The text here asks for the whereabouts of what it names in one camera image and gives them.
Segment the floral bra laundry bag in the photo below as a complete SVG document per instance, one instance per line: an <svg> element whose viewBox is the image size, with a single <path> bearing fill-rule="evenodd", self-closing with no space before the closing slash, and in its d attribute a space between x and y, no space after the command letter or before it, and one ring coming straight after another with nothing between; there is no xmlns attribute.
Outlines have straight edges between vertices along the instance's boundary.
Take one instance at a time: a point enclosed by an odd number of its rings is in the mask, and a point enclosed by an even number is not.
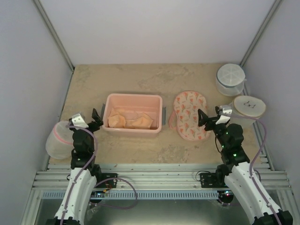
<svg viewBox="0 0 300 225"><path fill-rule="evenodd" d="M169 128L187 141L203 141L210 136L204 126L198 126L198 110L207 113L206 98L196 91L184 91L175 97Z"/></svg>

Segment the beige bra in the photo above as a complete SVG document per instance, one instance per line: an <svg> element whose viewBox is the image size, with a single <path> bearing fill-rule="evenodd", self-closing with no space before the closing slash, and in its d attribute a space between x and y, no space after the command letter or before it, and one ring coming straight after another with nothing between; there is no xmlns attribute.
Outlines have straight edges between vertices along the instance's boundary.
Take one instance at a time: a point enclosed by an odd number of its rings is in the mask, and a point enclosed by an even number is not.
<svg viewBox="0 0 300 225"><path fill-rule="evenodd" d="M145 113L113 108L108 117L110 128L150 129L153 119Z"/></svg>

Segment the pink plastic bin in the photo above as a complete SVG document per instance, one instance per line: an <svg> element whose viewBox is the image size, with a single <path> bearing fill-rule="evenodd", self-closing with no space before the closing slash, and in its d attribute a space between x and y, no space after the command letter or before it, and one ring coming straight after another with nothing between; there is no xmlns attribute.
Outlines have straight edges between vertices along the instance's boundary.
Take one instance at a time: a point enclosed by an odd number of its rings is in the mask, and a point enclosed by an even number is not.
<svg viewBox="0 0 300 225"><path fill-rule="evenodd" d="M116 136L154 138L164 121L159 95L110 94L102 129Z"/></svg>

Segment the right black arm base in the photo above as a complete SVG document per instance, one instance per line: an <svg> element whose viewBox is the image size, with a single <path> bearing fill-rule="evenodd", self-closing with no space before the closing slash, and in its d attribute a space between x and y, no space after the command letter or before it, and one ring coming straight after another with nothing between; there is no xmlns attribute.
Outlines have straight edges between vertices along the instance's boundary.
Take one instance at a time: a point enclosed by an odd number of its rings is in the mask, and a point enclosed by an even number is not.
<svg viewBox="0 0 300 225"><path fill-rule="evenodd" d="M202 188L227 188L225 183L217 180L215 173L201 172L199 178Z"/></svg>

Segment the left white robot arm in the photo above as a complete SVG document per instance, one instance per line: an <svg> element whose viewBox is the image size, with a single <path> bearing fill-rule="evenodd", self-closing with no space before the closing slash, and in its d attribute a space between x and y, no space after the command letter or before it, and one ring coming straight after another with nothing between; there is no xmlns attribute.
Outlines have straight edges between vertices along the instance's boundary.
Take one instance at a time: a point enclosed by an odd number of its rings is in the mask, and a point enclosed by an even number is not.
<svg viewBox="0 0 300 225"><path fill-rule="evenodd" d="M95 164L98 142L94 136L103 120L95 108L91 117L90 123L80 114L69 119L67 128L73 131L69 182L58 211L46 221L47 225L83 225L91 192L103 181L100 166Z"/></svg>

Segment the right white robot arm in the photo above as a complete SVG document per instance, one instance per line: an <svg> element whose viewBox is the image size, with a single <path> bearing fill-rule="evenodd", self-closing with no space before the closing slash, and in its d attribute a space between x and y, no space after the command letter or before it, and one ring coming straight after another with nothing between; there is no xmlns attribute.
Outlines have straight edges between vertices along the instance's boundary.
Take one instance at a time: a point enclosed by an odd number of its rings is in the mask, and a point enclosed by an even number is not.
<svg viewBox="0 0 300 225"><path fill-rule="evenodd" d="M248 158L242 147L243 128L229 122L232 109L223 105L217 106L215 111L216 117L208 117L198 109L198 126L214 133L215 143L221 145L218 152L223 163L214 173L200 171L196 180L202 188L228 187L230 196L237 198L252 225L293 224L291 213L274 202L255 174L254 161Z"/></svg>

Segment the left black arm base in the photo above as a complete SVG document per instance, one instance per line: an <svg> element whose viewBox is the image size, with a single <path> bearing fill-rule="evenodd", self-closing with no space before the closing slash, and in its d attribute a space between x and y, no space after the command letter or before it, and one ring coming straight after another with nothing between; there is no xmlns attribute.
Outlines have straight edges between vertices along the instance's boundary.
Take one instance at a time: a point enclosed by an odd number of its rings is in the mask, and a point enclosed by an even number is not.
<svg viewBox="0 0 300 225"><path fill-rule="evenodd" d="M102 173L100 180L96 183L95 188L112 189L117 186L117 173Z"/></svg>

